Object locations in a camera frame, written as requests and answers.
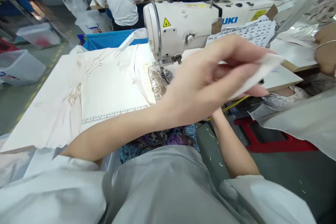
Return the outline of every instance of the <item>hand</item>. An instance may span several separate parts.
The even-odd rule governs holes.
[[[157,104],[167,128],[196,123],[212,114],[258,70],[253,62],[267,52],[238,35],[229,35],[190,56],[192,60],[182,63]],[[259,85],[246,93],[268,94]]]

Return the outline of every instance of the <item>yellow cable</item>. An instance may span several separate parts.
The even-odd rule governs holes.
[[[247,97],[249,97],[249,95],[244,96],[243,98],[241,98],[240,100],[236,101],[235,103],[231,104],[229,107],[226,107],[225,109],[223,109],[223,112],[229,110],[230,108],[236,106],[238,103],[242,102],[243,100],[245,100]],[[208,118],[207,120],[205,120],[205,122],[208,122],[211,120],[211,117]]]

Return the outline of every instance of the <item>cardboard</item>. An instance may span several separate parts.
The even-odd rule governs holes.
[[[222,30],[222,19],[218,20],[217,22],[214,22],[211,25],[211,35],[220,33]]]
[[[266,13],[266,16],[273,21],[274,17],[278,14],[278,8],[275,5],[272,5],[272,7],[268,10]]]

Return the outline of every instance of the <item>handwritten paper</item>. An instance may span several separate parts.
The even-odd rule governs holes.
[[[275,21],[271,21],[268,17],[263,15],[259,17],[259,19],[242,26],[222,27],[220,33],[208,37],[206,45],[226,35],[238,34],[257,46],[266,47],[268,42],[274,36],[274,30]]]

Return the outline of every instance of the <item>plastic storage bin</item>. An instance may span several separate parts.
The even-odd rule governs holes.
[[[27,50],[0,54],[0,79],[14,86],[38,82],[46,66]]]
[[[40,49],[61,43],[61,39],[48,23],[22,27],[16,32],[16,35]]]
[[[85,34],[111,32],[108,21],[103,18],[98,10],[87,10],[77,14],[75,22]]]

